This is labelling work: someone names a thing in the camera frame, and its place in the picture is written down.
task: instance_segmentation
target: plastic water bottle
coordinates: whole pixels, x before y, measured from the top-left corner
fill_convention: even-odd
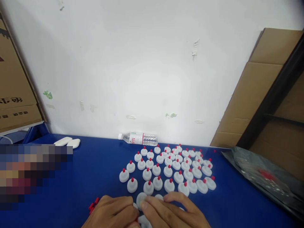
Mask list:
[[[147,135],[145,133],[130,132],[126,134],[120,133],[118,139],[124,140],[130,144],[140,144],[147,146],[157,146],[158,140],[155,135]]]

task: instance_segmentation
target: water bottle label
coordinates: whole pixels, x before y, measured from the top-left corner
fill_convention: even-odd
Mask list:
[[[143,133],[131,132],[130,143],[132,144],[143,144]]]

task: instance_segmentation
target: hand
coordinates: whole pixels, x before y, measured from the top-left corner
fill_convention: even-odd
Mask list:
[[[186,211],[170,204],[172,201],[180,202]],[[141,207],[153,228],[210,228],[204,214],[183,193],[170,192],[164,202],[147,196]]]
[[[139,211],[132,197],[103,196],[82,228],[137,228]]]

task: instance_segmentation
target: blue table surface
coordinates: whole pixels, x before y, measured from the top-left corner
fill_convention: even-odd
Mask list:
[[[48,134],[30,144],[53,144],[65,136]],[[62,164],[62,169],[54,172],[54,178],[43,179],[43,186],[36,188],[36,194],[28,195],[24,203],[18,203],[17,210],[1,211],[1,227],[81,227],[88,218],[88,207],[96,197],[131,195],[136,201],[145,183],[142,171],[136,166],[135,172],[130,174],[130,178],[138,180],[138,189],[133,194],[127,191],[127,182],[119,181],[119,174],[130,160],[134,161],[134,155],[142,145],[115,139],[71,137],[81,140],[80,146],[73,151],[73,162]],[[159,145],[164,151],[166,144]],[[183,149],[186,147],[194,146],[182,145]],[[154,149],[152,146],[146,148],[148,151]],[[214,153],[214,148],[195,148],[202,149],[205,159],[212,158],[212,175],[217,187],[207,194],[190,194],[189,199],[204,213],[212,228],[299,226],[293,217],[239,174],[221,154],[221,149]],[[160,167],[164,182],[167,179],[163,174],[165,164]],[[162,188],[154,191],[153,196],[156,194],[164,196],[166,192]]]

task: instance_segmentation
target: white wall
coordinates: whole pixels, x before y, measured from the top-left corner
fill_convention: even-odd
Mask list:
[[[59,134],[208,146],[263,28],[304,27],[300,0],[58,1],[2,5]]]

